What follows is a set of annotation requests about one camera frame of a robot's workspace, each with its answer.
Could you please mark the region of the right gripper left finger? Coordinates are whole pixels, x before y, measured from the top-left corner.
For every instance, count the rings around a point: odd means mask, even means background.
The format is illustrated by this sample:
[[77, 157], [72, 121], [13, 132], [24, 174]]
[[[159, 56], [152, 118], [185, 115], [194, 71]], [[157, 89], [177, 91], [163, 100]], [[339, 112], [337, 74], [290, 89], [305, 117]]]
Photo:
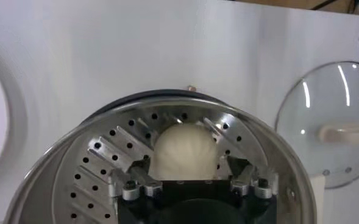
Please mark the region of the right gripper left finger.
[[157, 198], [163, 191], [163, 183], [149, 175], [150, 164], [150, 157], [145, 156], [142, 160], [133, 162], [126, 172], [114, 168], [108, 176], [109, 197], [137, 200], [143, 194], [149, 198]]

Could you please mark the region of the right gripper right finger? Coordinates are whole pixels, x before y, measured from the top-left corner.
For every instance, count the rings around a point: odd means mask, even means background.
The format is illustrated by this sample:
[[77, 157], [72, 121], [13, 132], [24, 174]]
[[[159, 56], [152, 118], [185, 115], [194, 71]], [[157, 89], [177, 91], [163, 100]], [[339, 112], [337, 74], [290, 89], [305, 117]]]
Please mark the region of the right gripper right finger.
[[231, 189], [239, 190], [241, 196], [254, 194], [262, 200], [269, 200], [279, 193], [279, 175], [266, 166], [256, 166], [247, 159], [228, 156], [232, 173]]

